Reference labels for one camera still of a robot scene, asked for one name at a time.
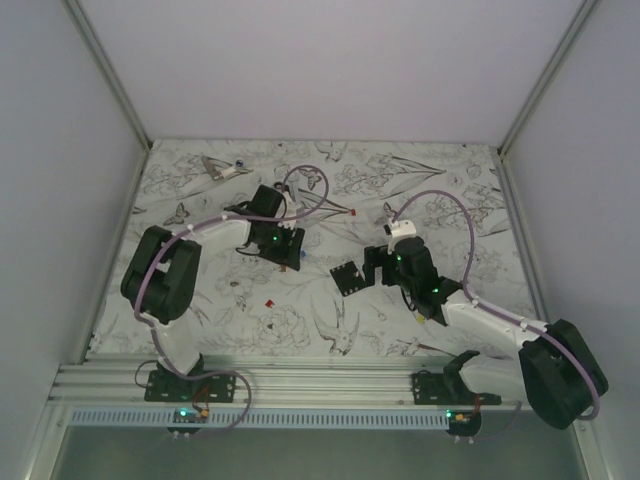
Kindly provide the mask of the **black fuse box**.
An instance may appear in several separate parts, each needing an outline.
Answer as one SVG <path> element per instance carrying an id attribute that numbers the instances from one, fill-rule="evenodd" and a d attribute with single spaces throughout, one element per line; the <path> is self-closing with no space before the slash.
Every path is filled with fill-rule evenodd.
<path id="1" fill-rule="evenodd" d="M 332 268 L 330 275 L 343 297 L 350 296 L 366 287 L 366 281 L 354 261 Z"/>

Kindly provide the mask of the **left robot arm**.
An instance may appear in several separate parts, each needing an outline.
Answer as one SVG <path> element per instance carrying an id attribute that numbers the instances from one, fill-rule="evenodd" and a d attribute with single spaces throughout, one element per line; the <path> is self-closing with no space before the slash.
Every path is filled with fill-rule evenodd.
<path id="1" fill-rule="evenodd" d="M 201 353 L 183 315 L 193 300 L 205 247 L 215 255 L 254 245 L 257 256 L 294 271 L 300 269 L 305 231 L 285 186 L 258 187 L 253 198 L 185 230 L 145 230 L 123 276 L 120 292 L 136 320 L 149 327 L 159 363 L 171 372 L 168 389 L 179 400 L 197 399 L 203 375 L 194 370 Z"/>

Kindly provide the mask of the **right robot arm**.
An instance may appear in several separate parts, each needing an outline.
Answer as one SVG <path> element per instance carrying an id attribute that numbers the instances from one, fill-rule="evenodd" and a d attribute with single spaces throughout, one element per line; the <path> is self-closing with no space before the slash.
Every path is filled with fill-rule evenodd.
<path id="1" fill-rule="evenodd" d="M 431 403 L 466 405 L 489 399 L 528 403 L 547 425 L 566 429 L 593 420 L 608 380 L 579 330 L 560 319 L 544 323 L 484 303 L 462 283 L 438 274 L 419 237 L 364 250 L 367 285 L 382 273 L 400 289 L 407 307 L 426 320 L 471 333 L 497 349 L 454 356 L 439 374 L 417 374 L 419 393 Z"/>

